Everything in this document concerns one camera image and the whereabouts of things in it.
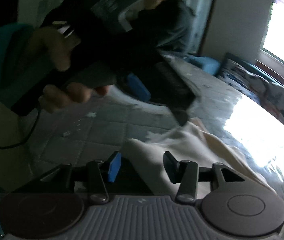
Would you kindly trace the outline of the person's left hand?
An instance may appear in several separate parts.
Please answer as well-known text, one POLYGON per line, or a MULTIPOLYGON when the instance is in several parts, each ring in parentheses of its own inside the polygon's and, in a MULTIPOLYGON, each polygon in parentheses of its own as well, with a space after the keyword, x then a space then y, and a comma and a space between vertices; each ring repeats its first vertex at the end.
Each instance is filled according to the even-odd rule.
POLYGON ((80 44, 74 35, 63 37, 58 30, 42 28, 34 32, 30 41, 30 51, 38 55, 38 65, 47 70, 43 71, 45 86, 39 97, 39 105, 45 111, 54 113, 75 103, 86 103, 96 92, 99 96, 106 96, 110 85, 90 88, 79 82, 81 71, 71 74, 67 71, 71 67, 70 53, 80 44))

